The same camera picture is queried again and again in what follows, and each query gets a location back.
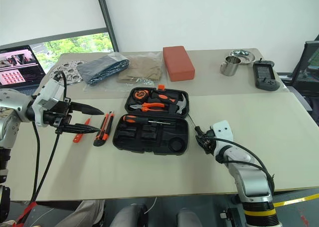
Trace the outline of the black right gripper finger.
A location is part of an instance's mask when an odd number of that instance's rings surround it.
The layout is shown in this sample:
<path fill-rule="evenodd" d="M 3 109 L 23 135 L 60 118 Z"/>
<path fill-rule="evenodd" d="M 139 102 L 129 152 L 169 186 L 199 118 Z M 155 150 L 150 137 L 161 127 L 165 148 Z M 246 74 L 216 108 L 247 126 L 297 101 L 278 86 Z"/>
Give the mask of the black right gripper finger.
<path fill-rule="evenodd" d="M 211 140 L 199 140 L 198 139 L 199 146 L 205 151 L 206 154 L 211 154 Z"/>
<path fill-rule="evenodd" d="M 195 126 L 195 131 L 197 133 L 195 136 L 196 139 L 204 140 L 206 138 L 206 133 L 203 132 L 199 126 Z"/>

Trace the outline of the small orange test pen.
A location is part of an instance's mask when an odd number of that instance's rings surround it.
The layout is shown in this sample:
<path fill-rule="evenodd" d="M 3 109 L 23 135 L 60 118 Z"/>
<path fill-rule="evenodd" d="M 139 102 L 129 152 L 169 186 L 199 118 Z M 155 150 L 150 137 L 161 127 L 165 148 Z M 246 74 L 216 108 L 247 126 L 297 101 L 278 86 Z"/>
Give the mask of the small orange test pen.
<path fill-rule="evenodd" d="M 90 123 L 90 121 L 91 121 L 91 118 L 92 118 L 92 117 L 88 118 L 88 119 L 85 121 L 84 124 L 85 124 L 85 125 L 88 125 L 88 124 Z M 76 134 L 76 136 L 73 138 L 73 143 L 79 143 L 79 142 L 81 141 L 82 137 L 83 137 L 83 134 Z"/>

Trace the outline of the orange black utility knife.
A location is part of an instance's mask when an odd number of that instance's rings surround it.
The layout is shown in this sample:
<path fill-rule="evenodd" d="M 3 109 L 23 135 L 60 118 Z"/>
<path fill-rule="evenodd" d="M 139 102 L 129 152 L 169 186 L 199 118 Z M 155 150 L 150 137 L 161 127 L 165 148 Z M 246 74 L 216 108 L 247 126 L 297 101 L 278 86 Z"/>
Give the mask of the orange black utility knife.
<path fill-rule="evenodd" d="M 100 131 L 97 133 L 95 140 L 93 142 L 93 146 L 101 147 L 106 143 L 111 133 L 114 116 L 115 113 L 112 111 L 105 115 L 100 126 Z"/>

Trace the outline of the black plastic tool case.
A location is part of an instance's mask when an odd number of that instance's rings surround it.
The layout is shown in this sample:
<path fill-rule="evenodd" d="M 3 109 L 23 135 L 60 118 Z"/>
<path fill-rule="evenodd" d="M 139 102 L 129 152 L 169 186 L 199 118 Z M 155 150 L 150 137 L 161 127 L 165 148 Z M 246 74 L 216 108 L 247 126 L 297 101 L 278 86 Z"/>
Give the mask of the black plastic tool case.
<path fill-rule="evenodd" d="M 137 101 L 133 98 L 133 93 L 137 89 L 145 89 L 149 91 L 147 99 Z M 165 104 L 164 111 L 143 112 L 140 109 L 131 109 L 129 106 L 143 103 L 162 103 L 161 100 L 152 97 L 152 92 L 168 95 L 172 98 L 179 98 L 181 94 L 186 97 L 187 105 L 182 114 L 177 114 L 177 106 Z M 172 122 L 174 125 L 162 124 L 131 124 L 121 120 L 122 115 L 117 123 L 113 144 L 119 150 L 125 150 L 135 153 L 152 152 L 155 155 L 181 155 L 185 152 L 188 146 L 189 127 L 186 121 L 186 116 L 189 113 L 189 96 L 183 90 L 167 89 L 164 85 L 153 87 L 135 87 L 130 91 L 130 94 L 125 103 L 126 114 L 147 117 L 150 120 Z"/>

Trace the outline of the perforated round metal plate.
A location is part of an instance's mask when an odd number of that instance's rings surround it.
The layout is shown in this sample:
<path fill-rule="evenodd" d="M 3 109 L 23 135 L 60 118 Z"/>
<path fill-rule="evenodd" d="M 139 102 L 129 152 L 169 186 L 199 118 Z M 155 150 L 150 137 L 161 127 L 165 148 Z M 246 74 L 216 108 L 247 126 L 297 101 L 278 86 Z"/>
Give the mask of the perforated round metal plate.
<path fill-rule="evenodd" d="M 83 60 L 68 60 L 63 63 L 56 64 L 50 72 L 49 77 L 53 78 L 58 71 L 63 71 L 66 77 L 67 85 L 79 83 L 83 80 L 83 78 L 79 74 L 77 67 L 85 62 L 86 61 Z"/>

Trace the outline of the black orange claw hammer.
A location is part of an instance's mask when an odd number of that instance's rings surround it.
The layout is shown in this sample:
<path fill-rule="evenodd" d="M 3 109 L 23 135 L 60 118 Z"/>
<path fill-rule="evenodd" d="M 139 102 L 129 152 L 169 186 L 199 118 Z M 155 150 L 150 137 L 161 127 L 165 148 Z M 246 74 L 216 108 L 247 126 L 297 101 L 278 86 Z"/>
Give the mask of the black orange claw hammer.
<path fill-rule="evenodd" d="M 181 94 L 181 100 L 180 100 L 179 98 L 172 98 L 168 95 L 160 94 L 158 92 L 153 91 L 152 97 L 161 100 L 162 103 L 176 105 L 177 106 L 176 113 L 180 115 L 182 114 L 184 108 L 187 105 L 186 97 L 184 96 L 184 94 Z"/>

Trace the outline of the pile of silver screws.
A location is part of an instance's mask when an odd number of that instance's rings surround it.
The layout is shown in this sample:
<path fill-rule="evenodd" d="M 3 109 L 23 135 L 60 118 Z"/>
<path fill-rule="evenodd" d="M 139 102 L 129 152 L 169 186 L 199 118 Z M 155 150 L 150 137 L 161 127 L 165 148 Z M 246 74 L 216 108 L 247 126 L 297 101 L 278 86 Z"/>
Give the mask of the pile of silver screws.
<path fill-rule="evenodd" d="M 156 82 L 149 78 L 139 77 L 133 83 L 136 85 L 154 86 Z"/>

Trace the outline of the stainless steel mug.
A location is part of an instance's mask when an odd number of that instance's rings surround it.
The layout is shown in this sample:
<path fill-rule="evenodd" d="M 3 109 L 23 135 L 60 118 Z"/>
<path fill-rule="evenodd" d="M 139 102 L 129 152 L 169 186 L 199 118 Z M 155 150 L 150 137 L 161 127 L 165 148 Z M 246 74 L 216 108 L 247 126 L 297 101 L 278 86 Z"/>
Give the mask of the stainless steel mug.
<path fill-rule="evenodd" d="M 225 76 L 235 75 L 238 66 L 241 64 L 241 59 L 236 56 L 227 56 L 220 66 L 220 73 Z"/>

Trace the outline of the dark grey rounded shape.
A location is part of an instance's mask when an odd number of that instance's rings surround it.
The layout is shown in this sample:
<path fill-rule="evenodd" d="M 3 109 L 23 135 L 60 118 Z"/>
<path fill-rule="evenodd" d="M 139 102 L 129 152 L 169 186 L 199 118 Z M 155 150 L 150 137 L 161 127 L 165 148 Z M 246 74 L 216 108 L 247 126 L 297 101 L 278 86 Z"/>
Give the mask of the dark grey rounded shape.
<path fill-rule="evenodd" d="M 187 208 L 179 210 L 176 216 L 177 227 L 202 227 L 202 223 L 195 212 Z"/>
<path fill-rule="evenodd" d="M 132 204 L 122 208 L 112 220 L 110 227 L 148 227 L 148 208 L 145 204 Z"/>

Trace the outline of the orange-red rectangular block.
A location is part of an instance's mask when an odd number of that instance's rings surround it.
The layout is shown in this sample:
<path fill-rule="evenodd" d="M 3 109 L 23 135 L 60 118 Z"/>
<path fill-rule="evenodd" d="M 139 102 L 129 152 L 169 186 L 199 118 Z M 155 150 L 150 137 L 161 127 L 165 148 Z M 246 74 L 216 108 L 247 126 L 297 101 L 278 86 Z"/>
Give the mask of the orange-red rectangular block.
<path fill-rule="evenodd" d="M 184 46 L 164 47 L 162 53 L 172 82 L 194 79 L 195 68 Z"/>

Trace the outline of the dark grey handheld game console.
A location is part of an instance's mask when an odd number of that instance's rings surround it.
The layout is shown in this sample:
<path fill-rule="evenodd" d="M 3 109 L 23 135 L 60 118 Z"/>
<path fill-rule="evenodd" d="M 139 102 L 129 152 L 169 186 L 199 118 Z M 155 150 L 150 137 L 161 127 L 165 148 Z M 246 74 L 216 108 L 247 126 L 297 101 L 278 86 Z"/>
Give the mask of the dark grey handheld game console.
<path fill-rule="evenodd" d="M 276 91 L 280 83 L 276 80 L 273 71 L 274 62 L 269 60 L 257 60 L 253 63 L 255 86 L 266 91 Z"/>

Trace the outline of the stainless steel bowl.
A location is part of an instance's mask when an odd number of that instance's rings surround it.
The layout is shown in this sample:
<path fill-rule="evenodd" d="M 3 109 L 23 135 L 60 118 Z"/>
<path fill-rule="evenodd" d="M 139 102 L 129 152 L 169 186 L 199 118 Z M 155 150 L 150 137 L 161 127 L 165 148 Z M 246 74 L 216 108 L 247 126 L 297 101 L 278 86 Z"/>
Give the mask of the stainless steel bowl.
<path fill-rule="evenodd" d="M 256 57 L 252 52 L 244 49 L 232 50 L 229 55 L 239 58 L 242 65 L 248 65 L 256 60 Z"/>

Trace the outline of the black mesh office chair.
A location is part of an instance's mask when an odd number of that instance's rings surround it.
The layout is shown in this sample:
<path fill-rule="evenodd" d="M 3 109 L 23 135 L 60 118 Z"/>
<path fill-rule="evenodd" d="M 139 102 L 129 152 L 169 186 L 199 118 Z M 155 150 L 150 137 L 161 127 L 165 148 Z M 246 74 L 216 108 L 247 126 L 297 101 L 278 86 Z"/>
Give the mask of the black mesh office chair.
<path fill-rule="evenodd" d="M 319 37 L 305 43 L 293 72 L 279 72 L 278 76 L 306 111 L 312 113 L 313 107 L 307 99 L 319 97 Z"/>

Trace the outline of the orange handled pliers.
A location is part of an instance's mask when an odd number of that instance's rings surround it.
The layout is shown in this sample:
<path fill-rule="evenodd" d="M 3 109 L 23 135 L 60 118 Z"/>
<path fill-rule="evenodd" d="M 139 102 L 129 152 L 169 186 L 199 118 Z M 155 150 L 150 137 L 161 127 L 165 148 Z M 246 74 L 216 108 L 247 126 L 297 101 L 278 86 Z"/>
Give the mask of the orange handled pliers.
<path fill-rule="evenodd" d="M 143 104 L 134 104 L 129 106 L 131 109 L 140 109 L 143 112 L 156 111 L 161 112 L 164 111 L 166 105 L 163 103 L 143 103 Z"/>

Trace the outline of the grey window frame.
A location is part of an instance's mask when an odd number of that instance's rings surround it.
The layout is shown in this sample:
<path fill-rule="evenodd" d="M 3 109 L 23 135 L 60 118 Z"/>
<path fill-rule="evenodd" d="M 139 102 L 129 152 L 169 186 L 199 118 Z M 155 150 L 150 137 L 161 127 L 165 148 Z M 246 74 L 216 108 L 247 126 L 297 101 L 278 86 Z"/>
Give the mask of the grey window frame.
<path fill-rule="evenodd" d="M 0 0 L 0 48 L 102 32 L 119 51 L 106 0 Z"/>

